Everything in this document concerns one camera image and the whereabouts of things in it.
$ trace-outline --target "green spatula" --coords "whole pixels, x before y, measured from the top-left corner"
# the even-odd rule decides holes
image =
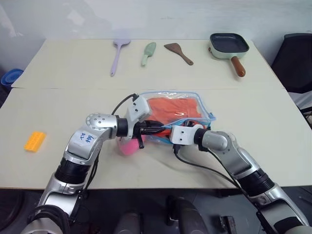
[[[153,56],[153,53],[156,49],[156,43],[155,42],[151,42],[149,43],[145,49],[144,49],[144,55],[143,55],[143,58],[142,58],[142,61],[141,61],[141,65],[142,66],[145,66],[146,65],[146,62],[147,62],[147,58],[150,57],[150,56]]]

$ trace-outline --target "yellow block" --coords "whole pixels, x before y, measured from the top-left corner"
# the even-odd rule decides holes
[[[37,152],[45,136],[45,133],[33,132],[29,137],[27,143],[24,145],[24,149],[31,152]]]

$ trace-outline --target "pink sponge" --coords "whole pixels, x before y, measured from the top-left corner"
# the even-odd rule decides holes
[[[127,143],[122,144],[121,141],[120,141],[120,138],[119,138],[119,139],[117,139],[117,142],[118,142],[118,147],[119,147],[120,151],[125,156],[129,156],[129,155],[135,153],[139,149],[139,145],[138,145],[137,139],[131,139]]]

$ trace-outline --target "white wall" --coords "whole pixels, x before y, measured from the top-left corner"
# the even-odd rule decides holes
[[[312,0],[2,0],[0,66],[24,69],[45,38],[208,39],[237,32],[271,63],[283,36],[312,31]]]

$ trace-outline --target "orange cloth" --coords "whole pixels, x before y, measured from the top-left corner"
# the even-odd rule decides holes
[[[148,99],[152,109],[152,115],[148,118],[162,122],[164,125],[182,118],[201,118],[197,111],[197,101],[195,98],[156,97]],[[158,133],[157,136],[165,137],[170,135],[170,130]]]

